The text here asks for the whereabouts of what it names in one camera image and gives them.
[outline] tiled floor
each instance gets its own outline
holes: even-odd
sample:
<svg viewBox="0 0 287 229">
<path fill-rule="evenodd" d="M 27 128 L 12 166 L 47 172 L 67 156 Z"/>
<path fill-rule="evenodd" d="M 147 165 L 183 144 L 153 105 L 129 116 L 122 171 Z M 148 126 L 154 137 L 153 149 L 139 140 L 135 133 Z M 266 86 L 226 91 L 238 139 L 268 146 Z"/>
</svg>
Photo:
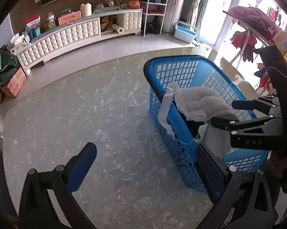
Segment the tiled floor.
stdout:
<svg viewBox="0 0 287 229">
<path fill-rule="evenodd" d="M 121 36 L 81 47 L 46 62 L 45 66 L 33 68 L 18 97 L 6 98 L 0 104 L 0 114 L 4 116 L 12 106 L 23 98 L 78 70 L 141 52 L 194 46 L 194 44 L 175 39 L 172 35 L 150 34 L 146 37 L 140 35 Z"/>
</svg>

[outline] white cloth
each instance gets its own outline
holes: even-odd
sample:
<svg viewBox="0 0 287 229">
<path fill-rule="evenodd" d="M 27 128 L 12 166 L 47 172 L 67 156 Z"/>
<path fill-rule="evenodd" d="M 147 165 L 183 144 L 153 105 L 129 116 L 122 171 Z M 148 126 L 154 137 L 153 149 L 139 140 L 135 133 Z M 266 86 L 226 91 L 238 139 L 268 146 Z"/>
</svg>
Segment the white cloth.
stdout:
<svg viewBox="0 0 287 229">
<path fill-rule="evenodd" d="M 229 107 L 218 93 L 211 88 L 190 87 L 180 88 L 176 82 L 167 86 L 158 113 L 158 121 L 174 138 L 172 127 L 167 123 L 169 108 L 174 95 L 177 109 L 183 113 L 188 121 L 209 121 L 212 117 L 238 121 L 231 107 Z M 223 157 L 230 149 L 230 136 L 228 131 L 214 128 L 210 123 L 200 126 L 201 140 L 218 157 Z"/>
</svg>

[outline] marble-patterned table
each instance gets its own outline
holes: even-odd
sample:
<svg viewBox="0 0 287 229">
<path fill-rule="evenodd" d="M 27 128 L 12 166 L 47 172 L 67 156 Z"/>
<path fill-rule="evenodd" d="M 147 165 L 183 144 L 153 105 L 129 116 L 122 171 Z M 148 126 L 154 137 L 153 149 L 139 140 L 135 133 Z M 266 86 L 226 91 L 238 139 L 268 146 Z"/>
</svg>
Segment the marble-patterned table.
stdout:
<svg viewBox="0 0 287 229">
<path fill-rule="evenodd" d="M 150 58 L 190 51 L 107 61 L 51 83 L 11 108 L 3 160 L 16 211 L 29 169 L 50 171 L 94 142 L 97 158 L 73 195 L 97 228 L 195 228 L 212 204 L 181 180 L 150 118 L 142 71 Z"/>
</svg>

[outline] silver rivet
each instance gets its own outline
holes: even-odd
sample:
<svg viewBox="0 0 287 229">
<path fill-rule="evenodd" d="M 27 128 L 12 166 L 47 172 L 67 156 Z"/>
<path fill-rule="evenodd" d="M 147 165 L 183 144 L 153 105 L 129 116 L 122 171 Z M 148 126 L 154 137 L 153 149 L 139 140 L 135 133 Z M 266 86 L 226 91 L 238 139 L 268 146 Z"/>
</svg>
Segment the silver rivet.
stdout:
<svg viewBox="0 0 287 229">
<path fill-rule="evenodd" d="M 64 169 L 64 165 L 58 165 L 58 166 L 56 166 L 56 168 L 55 168 L 55 170 L 56 171 L 62 171 Z"/>
<path fill-rule="evenodd" d="M 236 172 L 237 171 L 237 167 L 234 165 L 229 166 L 229 170 L 232 172 Z"/>
<path fill-rule="evenodd" d="M 35 169 L 30 169 L 29 171 L 28 171 L 28 174 L 29 175 L 33 175 L 35 173 Z"/>
<path fill-rule="evenodd" d="M 262 176 L 264 174 L 264 171 L 262 169 L 258 169 L 257 173 Z"/>
</svg>

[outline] white plastic jug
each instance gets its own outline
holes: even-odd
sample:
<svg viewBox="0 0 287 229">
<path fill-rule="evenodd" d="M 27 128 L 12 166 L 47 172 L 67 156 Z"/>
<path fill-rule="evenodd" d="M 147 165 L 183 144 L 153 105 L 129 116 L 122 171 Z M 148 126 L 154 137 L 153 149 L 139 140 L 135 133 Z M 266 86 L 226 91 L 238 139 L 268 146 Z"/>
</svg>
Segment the white plastic jug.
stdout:
<svg viewBox="0 0 287 229">
<path fill-rule="evenodd" d="M 91 4 L 90 3 L 81 4 L 80 10 L 81 10 L 82 17 L 86 17 L 86 16 L 92 15 Z"/>
</svg>

